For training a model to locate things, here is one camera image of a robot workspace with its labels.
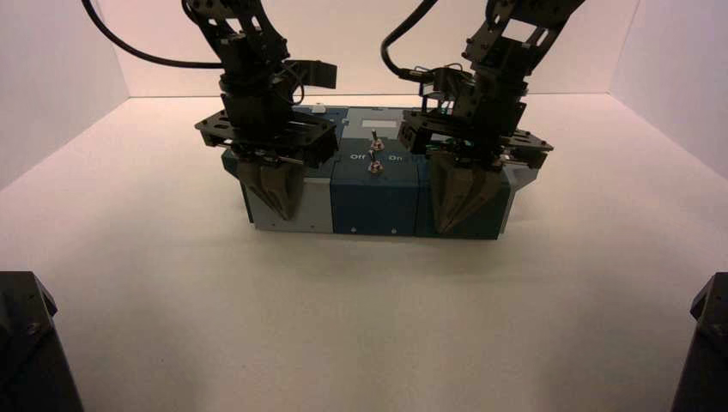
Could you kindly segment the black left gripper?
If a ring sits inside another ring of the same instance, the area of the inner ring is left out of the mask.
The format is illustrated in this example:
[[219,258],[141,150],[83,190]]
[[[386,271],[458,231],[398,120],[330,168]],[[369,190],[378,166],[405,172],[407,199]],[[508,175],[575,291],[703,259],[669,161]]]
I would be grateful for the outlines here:
[[195,129],[205,145],[227,148],[243,160],[237,166],[239,181],[286,221],[300,207],[304,167],[319,167],[338,151],[332,121],[292,107],[272,119],[225,109],[199,121]]

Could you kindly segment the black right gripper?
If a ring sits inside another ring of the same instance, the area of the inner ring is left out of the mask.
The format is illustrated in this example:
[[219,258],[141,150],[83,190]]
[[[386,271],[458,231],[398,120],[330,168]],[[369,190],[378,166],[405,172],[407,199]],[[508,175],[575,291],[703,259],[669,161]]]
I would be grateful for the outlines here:
[[542,167],[553,146],[518,127],[524,109],[518,103],[505,118],[459,116],[441,107],[403,111],[397,139],[410,153],[430,159],[438,233],[448,233],[498,194],[501,172],[488,168],[504,163]]

